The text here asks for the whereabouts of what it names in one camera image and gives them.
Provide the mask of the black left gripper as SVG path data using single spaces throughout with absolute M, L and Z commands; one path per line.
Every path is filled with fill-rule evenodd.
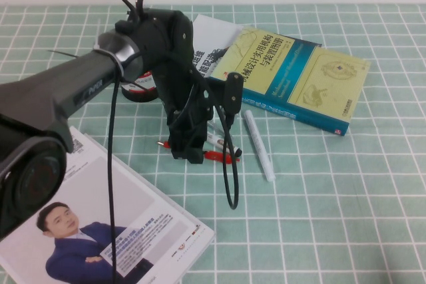
M 193 65 L 161 64 L 159 97 L 166 111 L 173 158 L 202 164 L 207 121 L 212 117 L 211 104 L 204 96 L 202 77 Z

